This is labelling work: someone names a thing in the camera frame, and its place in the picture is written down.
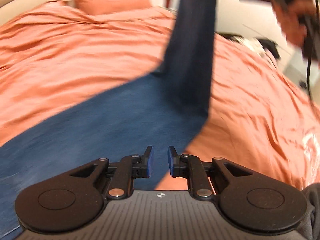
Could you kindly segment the person right hand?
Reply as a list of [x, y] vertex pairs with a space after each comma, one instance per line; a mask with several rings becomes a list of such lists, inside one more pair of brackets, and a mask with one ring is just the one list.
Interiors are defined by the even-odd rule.
[[316, 16], [316, 5], [313, 0], [294, 0], [284, 10], [279, 3], [272, 1], [272, 9], [276, 16], [281, 32], [287, 42], [302, 48], [307, 36], [306, 26], [299, 23], [303, 15]]

